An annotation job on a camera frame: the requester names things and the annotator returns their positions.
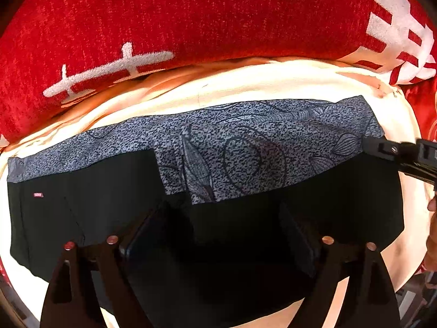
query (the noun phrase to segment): finger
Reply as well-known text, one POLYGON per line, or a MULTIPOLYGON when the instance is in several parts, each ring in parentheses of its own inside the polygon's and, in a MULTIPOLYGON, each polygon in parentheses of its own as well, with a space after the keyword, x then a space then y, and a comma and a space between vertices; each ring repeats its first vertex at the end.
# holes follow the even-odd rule
POLYGON ((430 237, 435 243, 437 243, 437 212, 433 214, 431 218, 430 237))
POLYGON ((434 197, 428 204, 428 211, 435 212, 436 210, 437 210, 437 202, 436 202, 436 198, 434 197))
POLYGON ((428 254, 425 256, 423 266, 427 271, 437 271, 437 262, 434 261, 428 254))
POLYGON ((433 259, 435 262, 437 262, 437 243, 432 240, 431 237, 428 237, 427 239, 427 254, 433 259))

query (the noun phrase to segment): cream fabric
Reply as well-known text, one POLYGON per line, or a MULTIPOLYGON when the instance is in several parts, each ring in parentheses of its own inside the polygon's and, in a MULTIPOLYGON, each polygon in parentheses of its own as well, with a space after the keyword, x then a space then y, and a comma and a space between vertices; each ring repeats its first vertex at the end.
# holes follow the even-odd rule
MULTIPOLYGON (((412 108, 402 92, 365 69, 338 62, 302 58, 248 58, 157 72, 130 80, 82 100, 47 127, 6 147, 0 155, 0 256, 12 284, 39 318, 47 283, 34 277, 10 256, 10 217, 7 201, 7 159, 26 157, 80 132, 143 115, 187 112, 202 107, 249 100, 322 99, 337 102, 362 95, 388 139, 415 142, 420 137, 412 108)), ((414 274, 426 253, 432 187, 400 174, 405 230, 382 255, 395 289, 414 274)), ((324 328, 332 328, 339 313, 347 279, 339 283, 324 328)), ((271 316, 244 324, 245 328, 285 328, 300 303, 271 316)), ((106 319, 116 322, 108 313, 106 319)))

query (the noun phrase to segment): black clamp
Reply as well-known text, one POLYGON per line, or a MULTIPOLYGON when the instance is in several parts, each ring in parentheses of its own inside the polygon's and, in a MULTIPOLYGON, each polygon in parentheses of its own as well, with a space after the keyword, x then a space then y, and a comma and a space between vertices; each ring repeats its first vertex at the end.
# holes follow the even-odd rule
POLYGON ((64 245, 45 296, 41 328, 106 328, 91 271, 100 271, 120 328, 153 328, 123 273, 121 254, 150 216, 135 222, 125 235, 109 236, 103 243, 64 245))
POLYGON ((424 139, 397 143, 385 137, 364 137, 362 147, 364 153, 395 162, 400 172, 433 184, 437 191, 437 143, 424 139))
POLYGON ((376 245, 340 244, 329 236, 322 241, 323 256, 312 293, 288 328, 322 328, 346 267, 349 282, 335 328, 399 328, 396 293, 376 245))

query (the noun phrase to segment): copper rivet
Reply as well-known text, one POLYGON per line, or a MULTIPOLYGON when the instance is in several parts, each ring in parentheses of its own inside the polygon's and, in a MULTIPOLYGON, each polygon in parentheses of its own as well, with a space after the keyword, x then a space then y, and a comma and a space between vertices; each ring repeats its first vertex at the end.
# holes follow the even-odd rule
POLYGON ((376 244, 372 243, 372 242, 367 243, 367 249, 371 250, 371 251, 375 251, 376 250, 376 244))
POLYGON ((331 236, 324 236, 322 238, 322 242, 328 245, 334 244, 334 238, 332 238, 331 236))
POLYGON ((67 242, 64 244, 64 249, 65 250, 72 250, 75 246, 76 245, 74 242, 67 242))
POLYGON ((119 237, 117 236, 109 236, 106 240, 106 243, 108 244, 116 244, 119 241, 119 237))

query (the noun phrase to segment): speckled gray fabric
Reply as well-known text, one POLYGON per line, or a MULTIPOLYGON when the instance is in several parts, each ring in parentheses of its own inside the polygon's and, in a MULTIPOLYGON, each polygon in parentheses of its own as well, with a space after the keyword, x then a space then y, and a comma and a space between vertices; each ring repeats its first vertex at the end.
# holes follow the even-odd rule
POLYGON ((361 96, 337 103, 238 102, 85 131, 27 158, 10 158, 8 182, 153 149, 168 194, 188 190, 193 203, 221 201, 306 180, 360 153, 362 136, 383 134, 361 96))

